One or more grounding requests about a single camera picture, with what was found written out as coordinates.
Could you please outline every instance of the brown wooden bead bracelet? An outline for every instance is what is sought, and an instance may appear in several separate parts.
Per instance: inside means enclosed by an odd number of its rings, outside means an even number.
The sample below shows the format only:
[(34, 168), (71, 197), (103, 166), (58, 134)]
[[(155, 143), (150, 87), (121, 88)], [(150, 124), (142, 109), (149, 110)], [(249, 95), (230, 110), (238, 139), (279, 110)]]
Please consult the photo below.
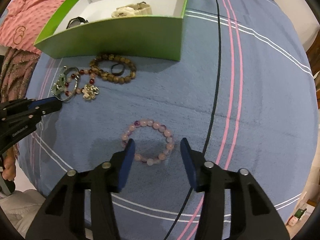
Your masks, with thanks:
[[(107, 71), (103, 71), (98, 67), (98, 63), (105, 60), (110, 60), (110, 61), (116, 62), (117, 64), (126, 65), (130, 69), (129, 76), (122, 77), (122, 76), (119, 76), (119, 73), (113, 74)], [(136, 77), (137, 67), (135, 66), (135, 64), (131, 62), (131, 60), (129, 60), (128, 58), (121, 57), (119, 55), (116, 55), (116, 56), (113, 54), (98, 55), (95, 59), (93, 59), (89, 63), (89, 66), (92, 72), (95, 73), (97, 76), (101, 77), (105, 81), (109, 81), (113, 83), (119, 83), (119, 84), (129, 83), (132, 79)]]

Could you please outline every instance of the pink beaded bracelet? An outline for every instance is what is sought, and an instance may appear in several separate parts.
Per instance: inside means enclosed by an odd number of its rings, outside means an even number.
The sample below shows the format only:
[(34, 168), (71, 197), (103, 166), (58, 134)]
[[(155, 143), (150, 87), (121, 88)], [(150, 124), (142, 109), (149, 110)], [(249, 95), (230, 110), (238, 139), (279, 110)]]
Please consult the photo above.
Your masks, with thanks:
[(166, 149), (154, 159), (151, 159), (151, 158), (147, 159), (139, 153), (135, 153), (134, 159), (136, 161), (146, 163), (149, 166), (152, 166), (153, 164), (161, 163), (161, 161), (164, 161), (174, 148), (173, 135), (172, 135), (172, 132), (169, 129), (167, 129), (167, 127), (164, 124), (160, 124), (159, 122), (154, 122), (152, 119), (141, 119), (141, 120), (137, 120), (134, 123), (130, 124), (128, 129), (126, 131), (124, 131), (124, 134), (121, 136), (122, 147), (123, 148), (126, 147), (127, 142), (129, 140), (129, 136), (131, 135), (131, 133), (136, 128), (141, 127), (141, 126), (142, 127), (145, 127), (145, 126), (153, 127), (155, 130), (158, 130), (160, 133), (163, 133), (164, 136), (166, 137), (166, 140), (168, 143), (166, 145)]

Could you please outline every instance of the white pants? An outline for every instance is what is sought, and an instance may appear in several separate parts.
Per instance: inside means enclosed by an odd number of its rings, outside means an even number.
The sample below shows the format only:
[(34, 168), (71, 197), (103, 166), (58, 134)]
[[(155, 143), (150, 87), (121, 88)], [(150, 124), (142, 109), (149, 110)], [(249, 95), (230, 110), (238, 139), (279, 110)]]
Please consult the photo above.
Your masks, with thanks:
[[(0, 193), (1, 208), (24, 238), (44, 200), (45, 198), (34, 189), (29, 189), (25, 192), (15, 191), (10, 196)], [(87, 229), (85, 231), (86, 237), (93, 239), (92, 232)]]

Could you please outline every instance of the green box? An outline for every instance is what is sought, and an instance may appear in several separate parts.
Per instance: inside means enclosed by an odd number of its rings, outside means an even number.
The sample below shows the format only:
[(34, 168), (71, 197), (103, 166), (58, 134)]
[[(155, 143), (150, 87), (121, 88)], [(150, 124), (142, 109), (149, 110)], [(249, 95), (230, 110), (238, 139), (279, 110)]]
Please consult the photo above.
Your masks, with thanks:
[[(146, 2), (153, 15), (111, 18), (116, 8)], [(66, 0), (52, 15), (35, 47), (53, 58), (121, 55), (180, 60), (187, 0)], [(70, 19), (87, 24), (66, 29)]]

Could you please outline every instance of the beige fabric item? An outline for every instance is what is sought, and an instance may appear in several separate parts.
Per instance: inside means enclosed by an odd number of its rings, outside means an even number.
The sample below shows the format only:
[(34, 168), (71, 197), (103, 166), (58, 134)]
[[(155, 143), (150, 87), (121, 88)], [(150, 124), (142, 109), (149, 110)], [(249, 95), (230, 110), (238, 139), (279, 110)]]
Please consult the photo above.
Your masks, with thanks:
[[(45, 198), (34, 189), (25, 192), (15, 191), (8, 197), (0, 193), (1, 208), (24, 238), (44, 200)], [(92, 231), (85, 229), (85, 232), (86, 237), (92, 240)]]
[(117, 10), (111, 14), (111, 17), (133, 17), (138, 15), (152, 15), (151, 6), (145, 2), (129, 4), (117, 8)]

